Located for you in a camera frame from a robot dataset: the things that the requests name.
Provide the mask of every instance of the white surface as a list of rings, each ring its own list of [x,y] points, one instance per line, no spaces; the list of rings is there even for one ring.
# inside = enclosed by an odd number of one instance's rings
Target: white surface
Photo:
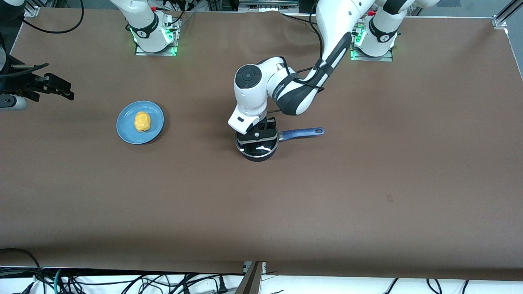
[[[133,280],[137,276],[97,276],[81,277],[78,281],[83,282],[113,282]],[[183,275],[169,276],[171,283],[176,283]],[[225,286],[229,289],[236,288],[241,281],[241,276],[225,276]],[[261,294],[272,294],[284,290],[282,294],[383,294],[393,279],[391,278],[346,278],[346,277],[303,277],[303,276],[264,276],[261,283]],[[166,282],[165,277],[158,281]],[[22,292],[31,278],[0,279],[0,294],[12,294]],[[461,294],[463,280],[439,280],[443,294]],[[83,286],[87,294],[119,294],[127,284],[106,286]],[[138,282],[129,290],[128,294],[136,294],[141,283]],[[165,294],[167,287],[160,286]],[[191,294],[204,293],[215,289],[212,280],[205,280],[190,287]],[[48,293],[52,294],[51,287],[47,287]],[[40,294],[42,284],[36,283],[31,294]],[[160,291],[154,287],[148,287],[144,294],[159,294]],[[472,280],[467,286],[466,294],[521,294],[523,293],[523,282],[509,281],[475,281]],[[425,279],[399,279],[391,294],[433,294],[427,287]]]

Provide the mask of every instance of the round black joint cap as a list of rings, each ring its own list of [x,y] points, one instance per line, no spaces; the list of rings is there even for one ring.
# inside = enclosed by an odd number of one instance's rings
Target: round black joint cap
[[[249,64],[236,72],[236,85],[241,89],[254,88],[262,80],[262,71],[255,65]]]

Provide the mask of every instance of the table surface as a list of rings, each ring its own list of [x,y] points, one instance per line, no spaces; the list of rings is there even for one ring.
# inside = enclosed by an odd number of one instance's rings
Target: table surface
[[[63,29],[78,15],[30,22]],[[1,247],[45,266],[237,272],[264,260],[280,274],[522,279],[523,82],[489,19],[409,18],[394,62],[344,58],[306,113],[276,114],[281,130],[326,134],[262,163],[241,157],[227,125],[234,73],[278,55],[314,64],[307,24],[198,13],[170,58],[134,56],[125,24],[87,9],[64,35],[22,27],[13,56],[49,62],[39,72],[76,97],[0,115]],[[150,144],[116,133],[136,100],[166,115]]]

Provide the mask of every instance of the potato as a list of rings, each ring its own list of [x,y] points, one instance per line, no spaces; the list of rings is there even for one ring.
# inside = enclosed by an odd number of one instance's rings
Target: potato
[[[136,131],[145,132],[151,128],[151,117],[147,112],[141,111],[134,118],[134,127]]]

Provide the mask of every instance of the pan handle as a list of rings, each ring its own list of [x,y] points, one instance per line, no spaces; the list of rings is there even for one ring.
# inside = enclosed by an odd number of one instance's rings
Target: pan handle
[[[311,137],[323,134],[325,134],[325,130],[323,128],[288,130],[280,133],[279,140],[287,141],[294,138]]]

